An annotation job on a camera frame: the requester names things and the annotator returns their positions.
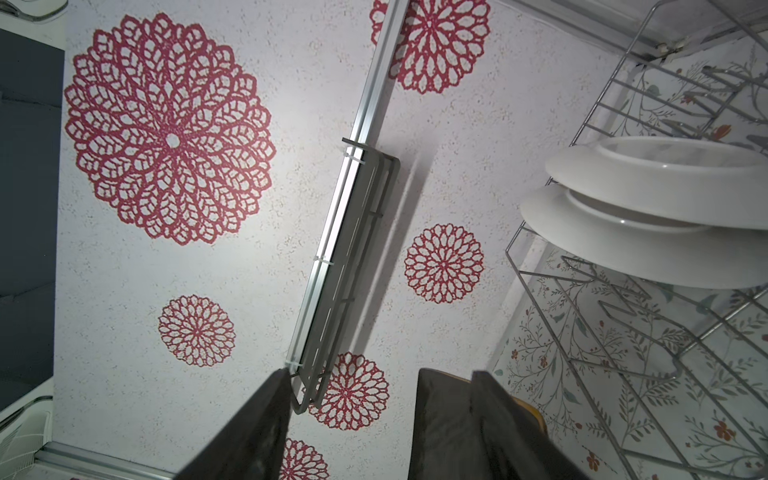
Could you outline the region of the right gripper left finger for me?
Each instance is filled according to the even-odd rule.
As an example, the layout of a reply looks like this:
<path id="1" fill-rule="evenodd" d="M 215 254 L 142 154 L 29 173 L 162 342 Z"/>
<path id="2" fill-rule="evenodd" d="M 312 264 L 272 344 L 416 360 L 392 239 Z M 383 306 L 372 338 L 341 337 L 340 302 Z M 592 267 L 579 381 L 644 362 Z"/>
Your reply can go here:
<path id="1" fill-rule="evenodd" d="M 273 372 L 177 480 L 277 479 L 292 414 L 289 370 Z"/>

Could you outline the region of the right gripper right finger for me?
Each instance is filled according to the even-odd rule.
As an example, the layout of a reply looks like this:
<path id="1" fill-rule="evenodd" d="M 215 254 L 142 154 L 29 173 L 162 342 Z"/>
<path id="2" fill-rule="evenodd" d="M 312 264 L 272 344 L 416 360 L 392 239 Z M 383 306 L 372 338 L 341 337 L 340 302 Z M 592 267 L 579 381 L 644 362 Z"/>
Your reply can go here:
<path id="1" fill-rule="evenodd" d="M 494 479 L 587 477 L 489 373 L 472 374 L 470 406 Z"/>

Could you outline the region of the black square plate yellow rim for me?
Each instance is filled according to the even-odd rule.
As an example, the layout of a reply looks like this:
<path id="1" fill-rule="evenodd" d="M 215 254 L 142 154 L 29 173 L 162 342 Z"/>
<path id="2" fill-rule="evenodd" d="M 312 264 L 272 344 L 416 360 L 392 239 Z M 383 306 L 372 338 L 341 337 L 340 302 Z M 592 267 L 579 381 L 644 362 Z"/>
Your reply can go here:
<path id="1" fill-rule="evenodd" d="M 423 368 L 418 373 L 409 479 L 520 479 L 505 429 L 541 422 L 485 372 L 470 379 Z"/>

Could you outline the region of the round plate red rim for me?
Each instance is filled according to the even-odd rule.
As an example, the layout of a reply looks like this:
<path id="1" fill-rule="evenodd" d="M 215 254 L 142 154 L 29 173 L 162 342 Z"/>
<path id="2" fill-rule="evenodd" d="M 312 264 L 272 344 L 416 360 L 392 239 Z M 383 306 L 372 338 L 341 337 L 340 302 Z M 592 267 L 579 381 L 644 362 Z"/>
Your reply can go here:
<path id="1" fill-rule="evenodd" d="M 714 227 L 767 228 L 767 157 L 724 143 L 615 137 L 545 162 L 559 184 L 643 214 Z"/>

